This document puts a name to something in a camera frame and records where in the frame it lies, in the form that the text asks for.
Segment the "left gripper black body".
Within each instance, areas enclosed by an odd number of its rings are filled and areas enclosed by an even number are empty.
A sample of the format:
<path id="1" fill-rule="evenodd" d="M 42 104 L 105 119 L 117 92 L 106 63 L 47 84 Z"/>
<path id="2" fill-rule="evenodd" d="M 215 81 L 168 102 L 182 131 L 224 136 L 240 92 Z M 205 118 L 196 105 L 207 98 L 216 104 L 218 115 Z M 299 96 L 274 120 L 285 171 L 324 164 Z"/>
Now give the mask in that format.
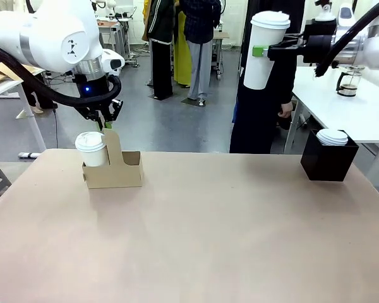
<path id="1" fill-rule="evenodd" d="M 87 81 L 85 76 L 76 75 L 74 82 L 81 98 L 95 99 L 94 103 L 76 108 L 86 120 L 90 120 L 91 112 L 98 112 L 102 122 L 104 122 L 104 114 L 106 112 L 114 112 L 115 116 L 118 117 L 123 106 L 123 101 L 117 99 L 122 90 L 122 83 L 119 77 L 109 75 Z"/>

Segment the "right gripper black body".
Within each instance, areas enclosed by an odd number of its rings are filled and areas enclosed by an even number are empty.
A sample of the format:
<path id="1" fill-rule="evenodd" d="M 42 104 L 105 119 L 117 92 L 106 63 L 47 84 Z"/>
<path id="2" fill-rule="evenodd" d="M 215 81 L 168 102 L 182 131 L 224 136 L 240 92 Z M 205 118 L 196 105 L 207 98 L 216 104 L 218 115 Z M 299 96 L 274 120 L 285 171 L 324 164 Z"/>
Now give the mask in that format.
<path id="1" fill-rule="evenodd" d="M 304 63 L 320 63 L 332 45 L 332 35 L 309 35 L 299 39 Z"/>

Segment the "person's left hand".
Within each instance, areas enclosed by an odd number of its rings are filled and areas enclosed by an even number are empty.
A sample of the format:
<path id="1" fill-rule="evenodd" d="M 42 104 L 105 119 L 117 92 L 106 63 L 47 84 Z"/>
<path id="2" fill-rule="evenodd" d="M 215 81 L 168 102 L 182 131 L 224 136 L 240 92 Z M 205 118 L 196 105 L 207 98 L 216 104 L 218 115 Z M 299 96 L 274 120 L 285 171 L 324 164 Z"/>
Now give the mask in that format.
<path id="1" fill-rule="evenodd" d="M 280 105 L 280 111 L 278 113 L 278 116 L 283 119 L 287 119 L 291 117 L 292 112 L 293 112 L 293 102 L 290 101 L 286 104 Z"/>

